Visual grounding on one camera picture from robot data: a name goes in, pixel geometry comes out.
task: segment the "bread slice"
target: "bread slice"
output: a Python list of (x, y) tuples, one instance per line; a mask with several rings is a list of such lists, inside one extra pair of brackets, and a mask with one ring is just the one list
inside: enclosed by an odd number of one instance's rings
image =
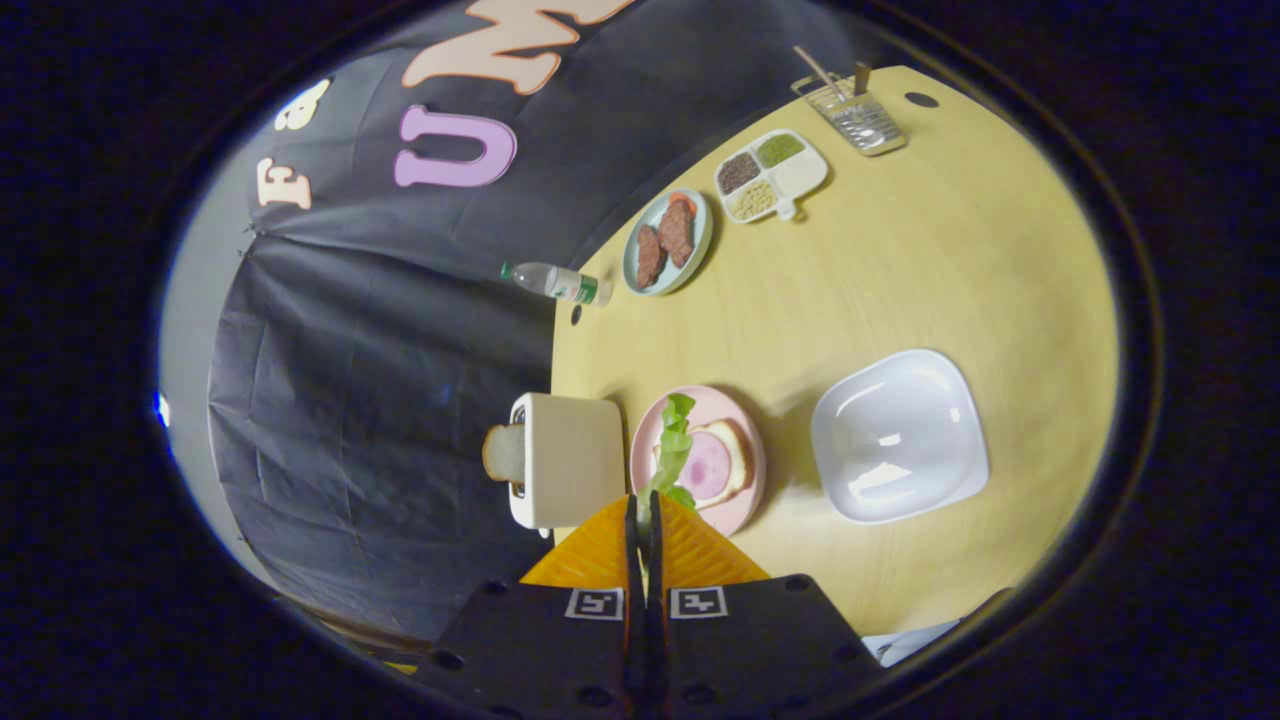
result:
[[(751, 451), (751, 443), (746, 439), (746, 433), (737, 427), (737, 423), (728, 419), (714, 420), (712, 423), (707, 423), (705, 425), (689, 428), (689, 434), (694, 433), (710, 433), (714, 436), (716, 439), (721, 441), (721, 445), (723, 445), (728, 451), (730, 457), (728, 482), (724, 483), (724, 489), (714, 497), (701, 500), (694, 498), (695, 510), (703, 510), (705, 507), (712, 507), (713, 505), (719, 505), (751, 487), (751, 482), (755, 478), (755, 454)], [(654, 446), (654, 468), (658, 466), (658, 457), (660, 455), (662, 446)]]
[(494, 425), (480, 448), (484, 471), (499, 483), (525, 484), (525, 424)]

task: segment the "blue plate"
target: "blue plate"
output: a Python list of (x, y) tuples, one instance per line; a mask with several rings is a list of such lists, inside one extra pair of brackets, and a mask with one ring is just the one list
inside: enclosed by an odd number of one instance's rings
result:
[[(636, 284), (636, 263), (640, 256), (640, 246), (636, 238), (640, 236), (640, 228), (643, 225), (653, 225), (658, 229), (658, 223), (662, 222), (662, 215), (667, 211), (667, 205), (671, 202), (671, 196), (680, 192), (694, 201), (696, 213), (694, 214), (694, 254), (689, 256), (689, 261), (685, 263), (684, 268), (677, 268), (671, 259), (667, 259), (667, 264), (663, 265), (662, 273), (658, 279), (649, 287), (640, 287)], [(712, 213), (710, 208), (707, 206), (707, 199), (703, 197), (696, 190), (677, 188), (664, 195), (660, 195), (657, 200), (645, 208), (644, 213), (640, 213), (640, 219), (636, 220), (634, 228), (631, 228), (631, 237), (627, 238), (627, 246), (622, 250), (622, 278), (627, 282), (627, 287), (631, 292), (636, 295), (666, 295), (681, 284), (685, 283), (690, 277), (692, 277), (694, 270), (701, 264), (703, 258), (707, 256), (707, 247), (712, 243)]]

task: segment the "wire basket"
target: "wire basket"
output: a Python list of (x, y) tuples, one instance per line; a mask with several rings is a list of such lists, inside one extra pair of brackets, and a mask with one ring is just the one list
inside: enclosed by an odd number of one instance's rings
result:
[[(882, 155), (906, 145), (906, 136), (870, 92), (854, 95), (854, 81), (836, 73), (827, 73), (846, 100), (819, 78), (808, 76), (791, 83), (791, 91), (804, 97), (831, 127), (863, 155)], [(804, 92), (804, 87), (818, 83), (818, 88)]]

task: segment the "yellow tabletop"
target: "yellow tabletop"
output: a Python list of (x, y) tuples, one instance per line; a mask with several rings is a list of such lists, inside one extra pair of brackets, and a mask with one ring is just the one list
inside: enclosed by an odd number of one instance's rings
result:
[[(552, 392), (617, 402), (628, 452), (635, 423), (664, 392), (730, 393), (768, 455), (763, 501), (732, 541), (772, 575), (809, 573), (855, 630), (881, 634), (960, 618), (1044, 556), (1103, 451), (1119, 347), (1085, 217), (1032, 143), (908, 68), (876, 70), (870, 91), (906, 147), (864, 158), (796, 100), (671, 183), (704, 193), (716, 215), (703, 266), (678, 291), (626, 288), (635, 218), (618, 228), (582, 268), (614, 283), (611, 304), (585, 307), (577, 325), (572, 305), (557, 309)], [(940, 106), (909, 102), (911, 91)], [(799, 201), (803, 219), (732, 224), (714, 200), (716, 167), (778, 128), (808, 138), (831, 173)], [(852, 524), (822, 491), (814, 405), (913, 347), (941, 351), (968, 379), (991, 479), (932, 512)]]

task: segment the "white bowl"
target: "white bowl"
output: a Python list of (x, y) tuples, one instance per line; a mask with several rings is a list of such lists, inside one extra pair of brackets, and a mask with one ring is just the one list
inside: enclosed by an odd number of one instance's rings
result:
[(827, 498), (854, 523), (959, 502), (991, 474), (969, 386), (932, 350), (891, 355), (832, 386), (812, 434)]

